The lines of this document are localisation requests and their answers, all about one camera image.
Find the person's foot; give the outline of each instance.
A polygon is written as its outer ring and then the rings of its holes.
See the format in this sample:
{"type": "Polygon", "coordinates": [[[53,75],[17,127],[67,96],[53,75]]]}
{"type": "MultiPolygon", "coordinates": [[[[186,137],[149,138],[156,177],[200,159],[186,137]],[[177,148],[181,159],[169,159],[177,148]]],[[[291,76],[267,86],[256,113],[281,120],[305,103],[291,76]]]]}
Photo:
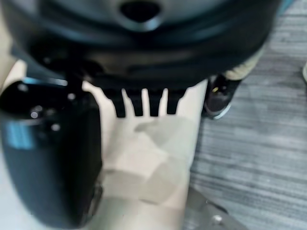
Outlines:
{"type": "Polygon", "coordinates": [[[223,75],[218,75],[213,82],[208,82],[204,112],[209,118],[217,120],[228,112],[240,82],[227,80],[223,75]]]}

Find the white shoe sole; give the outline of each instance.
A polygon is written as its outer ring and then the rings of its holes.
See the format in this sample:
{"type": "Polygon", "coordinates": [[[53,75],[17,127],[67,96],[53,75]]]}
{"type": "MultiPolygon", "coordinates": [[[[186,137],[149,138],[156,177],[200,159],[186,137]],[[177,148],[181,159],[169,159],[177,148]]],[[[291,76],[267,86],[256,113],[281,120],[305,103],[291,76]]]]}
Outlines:
{"type": "Polygon", "coordinates": [[[303,68],[303,77],[304,77],[305,82],[307,83],[307,63],[303,68]]]}
{"type": "Polygon", "coordinates": [[[229,105],[217,116],[214,116],[212,114],[210,114],[210,110],[208,109],[208,107],[205,105],[205,110],[206,113],[213,119],[213,120],[218,120],[220,118],[222,118],[223,116],[225,116],[225,114],[227,114],[227,112],[229,111],[231,107],[231,103],[229,103],[229,105]]]}

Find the black cylindrical object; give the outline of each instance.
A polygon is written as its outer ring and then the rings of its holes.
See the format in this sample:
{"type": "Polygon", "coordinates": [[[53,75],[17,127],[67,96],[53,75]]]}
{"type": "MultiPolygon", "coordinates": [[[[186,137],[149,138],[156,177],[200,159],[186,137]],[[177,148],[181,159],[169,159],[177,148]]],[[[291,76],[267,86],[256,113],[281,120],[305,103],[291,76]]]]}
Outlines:
{"type": "Polygon", "coordinates": [[[10,176],[31,214],[55,228],[84,224],[102,192],[94,97],[19,81],[0,97],[0,128],[10,176]]]}

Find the pant leg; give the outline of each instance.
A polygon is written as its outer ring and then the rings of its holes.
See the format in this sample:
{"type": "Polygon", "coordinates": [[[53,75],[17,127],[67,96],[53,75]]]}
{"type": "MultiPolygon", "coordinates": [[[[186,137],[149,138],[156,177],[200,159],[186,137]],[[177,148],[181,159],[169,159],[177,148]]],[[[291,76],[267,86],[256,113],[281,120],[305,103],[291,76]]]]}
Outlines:
{"type": "Polygon", "coordinates": [[[240,81],[246,78],[249,73],[256,67],[259,59],[264,53],[264,49],[259,50],[255,55],[248,59],[243,64],[233,68],[232,70],[226,71],[224,76],[231,81],[240,81]]]}

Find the striped carpet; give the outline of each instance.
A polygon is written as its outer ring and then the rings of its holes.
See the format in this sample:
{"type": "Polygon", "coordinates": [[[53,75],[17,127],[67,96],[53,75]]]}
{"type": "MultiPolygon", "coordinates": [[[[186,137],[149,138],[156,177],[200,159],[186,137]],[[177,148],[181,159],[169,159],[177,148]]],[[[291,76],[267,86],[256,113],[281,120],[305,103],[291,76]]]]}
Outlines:
{"type": "Polygon", "coordinates": [[[229,113],[203,119],[191,186],[250,230],[307,229],[307,0],[277,22],[229,113]]]}

